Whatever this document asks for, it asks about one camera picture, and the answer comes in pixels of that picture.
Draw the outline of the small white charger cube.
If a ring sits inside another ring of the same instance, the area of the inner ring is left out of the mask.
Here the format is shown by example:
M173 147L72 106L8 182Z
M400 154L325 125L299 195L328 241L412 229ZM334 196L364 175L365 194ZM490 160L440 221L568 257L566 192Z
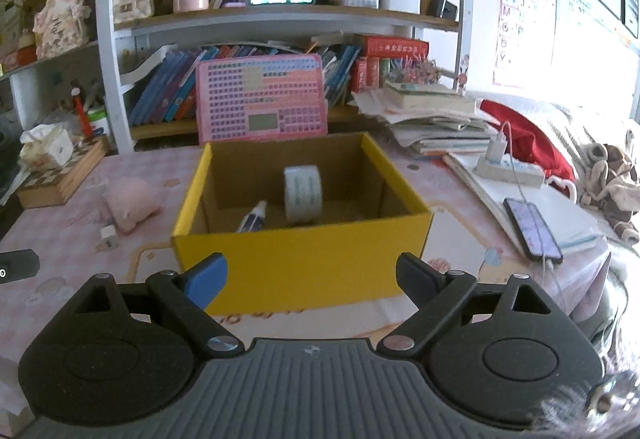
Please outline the small white charger cube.
M119 247L119 238L114 225L104 225L100 229L100 242L96 245L97 251L113 251Z

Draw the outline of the silver spray bottle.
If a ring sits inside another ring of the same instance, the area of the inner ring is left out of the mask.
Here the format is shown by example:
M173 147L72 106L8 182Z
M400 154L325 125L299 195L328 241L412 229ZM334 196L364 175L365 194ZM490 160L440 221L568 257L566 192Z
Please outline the silver spray bottle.
M265 227L267 216L266 201L259 201L242 219L237 233L251 233L262 231Z

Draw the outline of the pink plush toy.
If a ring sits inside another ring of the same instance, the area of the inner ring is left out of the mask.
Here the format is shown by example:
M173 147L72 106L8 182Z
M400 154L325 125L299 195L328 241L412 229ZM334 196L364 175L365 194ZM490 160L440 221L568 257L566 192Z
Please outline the pink plush toy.
M112 181L103 199L122 233L131 233L139 223L158 213L162 207L158 190L140 178L124 177Z

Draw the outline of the clear tape roll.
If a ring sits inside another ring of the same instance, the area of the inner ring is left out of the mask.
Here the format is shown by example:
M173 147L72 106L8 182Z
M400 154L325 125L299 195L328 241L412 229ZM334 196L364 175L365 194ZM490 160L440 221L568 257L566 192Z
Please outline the clear tape roll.
M315 222L322 213L323 196L316 165L291 166L283 170L284 209L288 223Z

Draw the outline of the wooden chessboard box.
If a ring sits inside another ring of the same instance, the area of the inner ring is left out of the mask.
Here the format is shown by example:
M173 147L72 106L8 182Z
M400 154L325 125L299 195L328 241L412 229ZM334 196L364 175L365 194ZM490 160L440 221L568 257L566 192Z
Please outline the wooden chessboard box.
M24 210L64 205L110 151L105 136L83 144L61 168L31 173L17 190Z

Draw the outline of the pink checked tablecloth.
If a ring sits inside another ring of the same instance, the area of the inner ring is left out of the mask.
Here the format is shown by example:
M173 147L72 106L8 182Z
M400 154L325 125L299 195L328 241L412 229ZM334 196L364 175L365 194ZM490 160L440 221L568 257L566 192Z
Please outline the pink checked tablecloth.
M484 204L447 165L415 161L394 147L385 151L435 213L422 255L427 263L462 269L487 283L503 283L515 272L527 272L576 321L594 314L608 272L606 243L567 256L552 271L528 266ZM40 258L40 270L35 277L1 288L2 433L15 433L11 419L27 405L17 381L21 355L90 275L108 272L129 282L158 270L177 269L170 233L200 156L197 148L183 147L106 158L65 205L28 210L6 233L2 251L30 248ZM119 237L116 248L102 251L99 200L107 182L122 176L142 177L157 185L163 207L133 233ZM364 336L378 341L413 310L405 296L396 296L317 310L235 313L219 321L230 325L243 341L255 336Z

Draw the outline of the yellow cardboard box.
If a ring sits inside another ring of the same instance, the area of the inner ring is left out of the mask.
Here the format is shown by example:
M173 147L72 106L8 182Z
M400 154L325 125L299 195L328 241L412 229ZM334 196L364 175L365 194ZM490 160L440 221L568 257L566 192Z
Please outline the yellow cardboard box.
M286 167L316 165L320 217L285 217ZM237 233L266 201L264 229ZM228 263L209 315L317 309L399 294L396 260L424 250L433 213L367 134L206 144L179 212L174 245L183 269L210 254Z

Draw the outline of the floral tissue pack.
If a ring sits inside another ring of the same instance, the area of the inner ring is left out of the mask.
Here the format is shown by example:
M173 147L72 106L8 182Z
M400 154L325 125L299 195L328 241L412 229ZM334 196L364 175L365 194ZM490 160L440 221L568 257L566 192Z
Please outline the floral tissue pack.
M32 172L61 168L74 152L73 140L61 124L40 124L25 130L20 142L20 161Z

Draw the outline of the red cloth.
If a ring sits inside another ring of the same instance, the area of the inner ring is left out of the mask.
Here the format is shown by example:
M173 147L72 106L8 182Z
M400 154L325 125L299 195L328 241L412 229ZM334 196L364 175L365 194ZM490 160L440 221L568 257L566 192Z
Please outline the red cloth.
M576 202L577 187L572 166L537 125L495 100L480 101L480 110L495 120L494 125L498 129L489 140L483 156L499 162L503 155L510 154L521 162L536 164L544 171L544 185L555 188Z

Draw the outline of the red white pen toy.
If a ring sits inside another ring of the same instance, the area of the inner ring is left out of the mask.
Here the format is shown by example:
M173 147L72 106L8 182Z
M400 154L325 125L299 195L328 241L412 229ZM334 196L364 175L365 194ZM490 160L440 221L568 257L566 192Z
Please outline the red white pen toy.
M70 91L72 94L72 99L74 101L74 107L76 114L80 121L80 126L82 129L82 133L87 139L93 138L93 129L91 127L88 114L84 109L84 103L82 103L80 98L80 89L78 87L73 87Z

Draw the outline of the row of blue books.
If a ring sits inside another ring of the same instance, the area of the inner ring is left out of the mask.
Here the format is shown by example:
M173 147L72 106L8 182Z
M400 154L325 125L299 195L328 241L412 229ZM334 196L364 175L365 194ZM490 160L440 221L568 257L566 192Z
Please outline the row of blue books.
M132 127L172 122L195 90L196 69L218 56L217 46L169 51L146 82L129 114Z

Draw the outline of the pink keyboard learning toy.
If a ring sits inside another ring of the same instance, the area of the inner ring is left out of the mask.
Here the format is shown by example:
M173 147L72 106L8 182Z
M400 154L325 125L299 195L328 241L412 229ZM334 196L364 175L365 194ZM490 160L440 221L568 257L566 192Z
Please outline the pink keyboard learning toy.
M289 54L199 63L196 125L200 144L326 135L321 58Z

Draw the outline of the pink floral plush doll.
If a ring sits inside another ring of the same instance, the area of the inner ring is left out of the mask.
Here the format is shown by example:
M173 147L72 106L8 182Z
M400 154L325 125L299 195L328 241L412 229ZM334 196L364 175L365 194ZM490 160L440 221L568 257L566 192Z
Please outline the pink floral plush doll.
M85 0L47 0L32 28L37 59L54 58L88 43L90 12Z

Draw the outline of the red dictionary book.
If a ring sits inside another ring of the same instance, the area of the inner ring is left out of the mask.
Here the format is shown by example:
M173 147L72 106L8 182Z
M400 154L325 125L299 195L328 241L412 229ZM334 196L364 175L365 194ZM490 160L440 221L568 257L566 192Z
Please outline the red dictionary book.
M372 58L424 59L430 52L429 43L412 38L355 34L354 42L361 47L364 56Z

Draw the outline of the white bookshelf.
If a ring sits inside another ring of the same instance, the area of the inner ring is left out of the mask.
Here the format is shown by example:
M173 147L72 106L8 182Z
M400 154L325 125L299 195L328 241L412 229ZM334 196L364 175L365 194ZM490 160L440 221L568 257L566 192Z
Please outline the white bookshelf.
M160 47L206 43L287 40L303 43L316 34L342 30L419 37L426 30L455 32L457 54L469 50L472 0L460 0L458 20L407 14L394 10L329 5L262 5L170 14L117 24L113 0L96 0L96 41L87 50L99 56L108 120L118 152L134 151L137 141L196 133L193 120L132 127L127 118L122 84L125 64L140 60Z

